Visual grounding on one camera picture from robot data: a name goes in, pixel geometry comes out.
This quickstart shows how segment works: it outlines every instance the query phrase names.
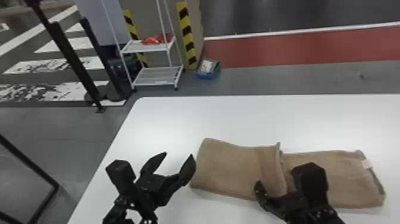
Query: tan fabric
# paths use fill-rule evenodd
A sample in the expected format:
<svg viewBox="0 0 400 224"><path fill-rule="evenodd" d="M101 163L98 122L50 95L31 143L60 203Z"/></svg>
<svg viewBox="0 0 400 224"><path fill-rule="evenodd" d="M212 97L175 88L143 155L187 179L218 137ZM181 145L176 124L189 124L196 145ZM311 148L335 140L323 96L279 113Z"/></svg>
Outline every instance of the tan fabric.
<svg viewBox="0 0 400 224"><path fill-rule="evenodd" d="M329 183L328 199L333 207L368 208L382 206L385 200L383 187L371 169L365 169L361 151L325 151L284 154L285 172L294 167L314 162L323 167ZM290 173L285 174L289 191L294 191Z"/></svg>
<svg viewBox="0 0 400 224"><path fill-rule="evenodd" d="M290 170L315 162L325 168L332 206L368 208L383 204L385 192L372 169L363 166L361 151L325 151L282 154L280 144L241 147L204 139L197 156L191 187L254 200L253 186L261 180L269 195L279 197L295 190Z"/></svg>
<svg viewBox="0 0 400 224"><path fill-rule="evenodd" d="M253 187L262 181L272 196L287 193L279 143L270 147L240 147L206 138L196 159L191 187L254 200Z"/></svg>

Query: yellow and black striped pole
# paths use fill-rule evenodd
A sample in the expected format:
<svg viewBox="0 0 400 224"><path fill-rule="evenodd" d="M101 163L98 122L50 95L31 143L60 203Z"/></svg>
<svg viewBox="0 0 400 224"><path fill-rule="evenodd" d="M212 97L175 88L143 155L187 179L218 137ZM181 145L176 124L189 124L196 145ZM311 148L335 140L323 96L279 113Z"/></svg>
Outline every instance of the yellow and black striped pole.
<svg viewBox="0 0 400 224"><path fill-rule="evenodd" d="M123 10L122 14L124 15L126 26L128 27L130 37L133 40L139 40L138 31L136 30L135 24L133 22L132 13L129 10ZM149 64L147 62L147 58L144 53L138 53L139 59L143 63L143 65L148 68Z"/></svg>
<svg viewBox="0 0 400 224"><path fill-rule="evenodd" d="M179 16L180 29L183 35L183 44L186 50L186 59L189 63L189 69L193 70L197 68L197 58L192 26L189 18L188 3L186 1L177 2L176 8Z"/></svg>

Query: small box on floor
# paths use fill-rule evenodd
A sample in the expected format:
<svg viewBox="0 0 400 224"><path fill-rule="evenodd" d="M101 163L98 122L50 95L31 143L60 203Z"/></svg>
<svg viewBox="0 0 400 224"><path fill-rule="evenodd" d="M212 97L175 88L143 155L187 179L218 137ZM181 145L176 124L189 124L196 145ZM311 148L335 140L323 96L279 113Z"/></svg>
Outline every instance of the small box on floor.
<svg viewBox="0 0 400 224"><path fill-rule="evenodd" d="M196 72L198 79L214 79L221 71L221 62L204 58Z"/></svg>

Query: white stripe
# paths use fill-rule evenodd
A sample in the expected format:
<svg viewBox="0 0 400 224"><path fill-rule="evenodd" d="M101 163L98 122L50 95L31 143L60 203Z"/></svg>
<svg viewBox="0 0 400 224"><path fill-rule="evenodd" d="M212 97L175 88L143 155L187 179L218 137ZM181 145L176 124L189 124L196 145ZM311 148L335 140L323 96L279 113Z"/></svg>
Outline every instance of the white stripe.
<svg viewBox="0 0 400 224"><path fill-rule="evenodd" d="M80 49L91 49L93 48L92 43L88 37L82 38L68 38L71 46L74 50ZM35 53L55 52L60 51L54 41L46 43L44 46L35 51Z"/></svg>
<svg viewBox="0 0 400 224"><path fill-rule="evenodd" d="M108 81L94 81L94 84L107 85ZM65 82L59 85L1 84L0 102L26 102L32 98L37 98L37 101L84 101L86 93L81 82Z"/></svg>
<svg viewBox="0 0 400 224"><path fill-rule="evenodd" d="M83 66L88 70L104 69L99 57L82 57L80 58ZM55 72L69 68L69 64L65 58L40 60L40 61L20 61L4 74L29 74L39 72Z"/></svg>
<svg viewBox="0 0 400 224"><path fill-rule="evenodd" d="M2 23L2 24L0 24L0 27L1 27L1 29L0 29L0 32L1 31L5 31L5 30L9 30L10 28L7 26L7 24L6 23Z"/></svg>
<svg viewBox="0 0 400 224"><path fill-rule="evenodd" d="M120 107L123 106L126 102L126 99L122 100L122 101L118 101L118 102L112 102L108 99L103 99L102 101L100 101L101 105L104 107Z"/></svg>
<svg viewBox="0 0 400 224"><path fill-rule="evenodd" d="M64 18L71 15L72 13L75 13L77 10L78 10L78 8L76 7L76 5L74 5L68 9L64 10L63 12L53 16L52 18L49 19L49 21L50 22L61 21ZM31 28L30 30L18 35L17 37L13 38L12 40L4 43L3 45L0 46L0 57L3 56L8 51L25 43L26 41L28 41L32 37L38 35L39 33L41 33L44 30L45 30L45 27L42 24L39 24L39 25Z"/></svg>
<svg viewBox="0 0 400 224"><path fill-rule="evenodd" d="M277 32L266 32L266 33L247 33L242 35L226 35L226 36L210 36L204 38L205 41L218 41L227 39L238 39L238 38L254 38L257 36L279 36L279 35L295 35L302 33L321 33L321 32L334 32L334 31L346 31L346 30L362 30L382 27L395 27L400 26L400 21L390 23L376 23L366 25L351 25L351 26L334 26L334 27L323 27L314 29L300 29L300 30L285 30Z"/></svg>
<svg viewBox="0 0 400 224"><path fill-rule="evenodd" d="M80 23L76 23L75 25L71 26L66 33L73 33L73 32L81 32L84 31L82 25Z"/></svg>

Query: white table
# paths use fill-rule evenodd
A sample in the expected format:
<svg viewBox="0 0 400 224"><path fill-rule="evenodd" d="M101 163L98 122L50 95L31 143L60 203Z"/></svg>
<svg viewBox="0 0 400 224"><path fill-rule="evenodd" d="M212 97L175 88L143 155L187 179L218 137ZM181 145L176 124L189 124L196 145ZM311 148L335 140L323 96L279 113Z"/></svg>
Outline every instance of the white table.
<svg viewBox="0 0 400 224"><path fill-rule="evenodd" d="M105 173L115 159L136 173L148 158L166 151L156 173L178 172L201 141L212 137L239 145L282 142L285 153L362 150L387 192L385 206L339 210L347 224L400 220L400 95L307 95L142 98L133 106L70 224L102 223L118 196ZM283 223L252 201L184 187L156 211L160 224ZM135 212L129 217L140 221Z"/></svg>

